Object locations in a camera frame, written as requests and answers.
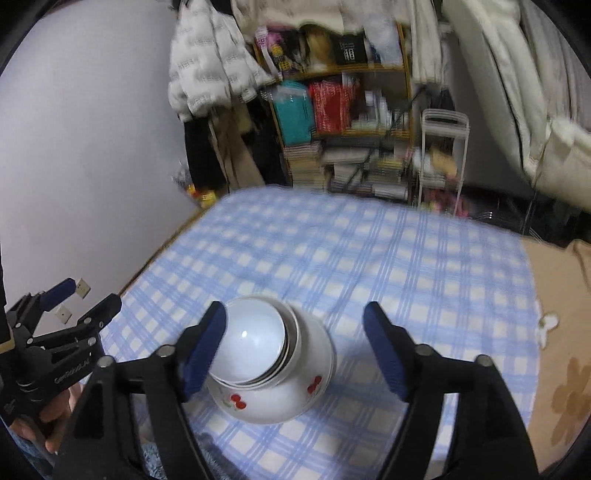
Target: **white wall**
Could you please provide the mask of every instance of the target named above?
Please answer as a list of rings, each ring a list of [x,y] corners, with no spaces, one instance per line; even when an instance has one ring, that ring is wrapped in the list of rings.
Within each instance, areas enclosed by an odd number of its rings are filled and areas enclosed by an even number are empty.
[[[168,105],[174,14],[82,0],[35,25],[0,77],[0,239],[9,304],[82,276],[71,322],[117,292],[194,212]],[[39,331],[61,324],[45,315]]]

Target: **white bowl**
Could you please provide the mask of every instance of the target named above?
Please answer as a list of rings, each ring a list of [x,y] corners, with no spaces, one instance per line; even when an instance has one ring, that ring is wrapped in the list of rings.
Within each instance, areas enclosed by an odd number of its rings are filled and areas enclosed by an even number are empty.
[[[269,303],[238,298],[226,305],[226,333],[210,373],[225,383],[252,381],[273,367],[283,351],[285,326]]]
[[[287,351],[285,352],[285,355],[283,356],[278,368],[276,368],[275,371],[267,372],[266,375],[255,381],[241,384],[231,384],[220,381],[220,379],[214,377],[218,383],[226,387],[231,387],[234,390],[255,390],[266,385],[277,385],[291,374],[293,369],[296,367],[301,354],[300,322],[298,321],[296,314],[291,309],[291,307],[281,300],[263,295],[252,295],[248,298],[265,301],[272,305],[273,308],[279,312],[281,318],[283,318],[283,324],[285,325],[285,333],[287,335],[288,345]]]
[[[293,307],[300,325],[301,355],[291,375],[277,385],[236,390],[208,377],[215,403],[232,417],[257,425],[289,421],[324,393],[335,368],[335,351],[320,319]]]

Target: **brown flower print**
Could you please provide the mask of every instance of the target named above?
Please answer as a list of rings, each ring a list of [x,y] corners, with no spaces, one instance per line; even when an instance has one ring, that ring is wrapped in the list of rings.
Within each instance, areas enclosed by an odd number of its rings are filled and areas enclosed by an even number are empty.
[[[588,417],[591,395],[583,392],[590,376],[591,365],[579,368],[579,360],[575,357],[570,359],[566,369],[566,385],[559,386],[552,397],[552,410],[562,414],[550,438],[552,445],[557,445],[562,438],[564,444],[568,445],[574,438],[577,425]]]

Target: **finger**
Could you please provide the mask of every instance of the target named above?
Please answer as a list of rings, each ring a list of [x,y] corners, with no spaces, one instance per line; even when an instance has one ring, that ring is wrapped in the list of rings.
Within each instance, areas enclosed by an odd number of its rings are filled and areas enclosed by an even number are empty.
[[[10,429],[17,434],[19,437],[24,438],[25,440],[29,440],[30,442],[35,441],[35,432],[33,429],[27,425],[27,423],[21,419],[16,419],[10,425]]]
[[[71,412],[68,408],[67,411],[59,419],[57,419],[53,433],[45,442],[45,448],[49,453],[56,453],[60,449],[61,441],[64,439],[64,434],[66,433],[66,427],[70,415]]]
[[[58,419],[69,407],[69,400],[70,391],[64,390],[41,410],[39,419],[43,423],[49,423],[55,419]]]
[[[77,383],[70,387],[70,411],[74,411],[74,407],[82,395],[82,384]]]

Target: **blue checkered tablecloth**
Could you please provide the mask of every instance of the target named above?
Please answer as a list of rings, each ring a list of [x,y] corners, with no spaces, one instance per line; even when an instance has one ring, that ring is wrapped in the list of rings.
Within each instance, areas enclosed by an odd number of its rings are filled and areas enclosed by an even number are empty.
[[[442,355],[492,356],[529,421],[538,314],[517,235],[375,200],[242,190],[221,200],[137,279],[102,333],[105,350],[119,361],[147,356],[174,343],[213,300],[251,293],[321,318],[337,352],[325,395],[287,423],[241,423],[205,389],[185,405],[195,431],[211,434],[252,480],[376,477],[405,405],[387,390],[363,334],[362,310],[371,300],[415,342]],[[446,455],[453,406],[452,397],[432,460]]]

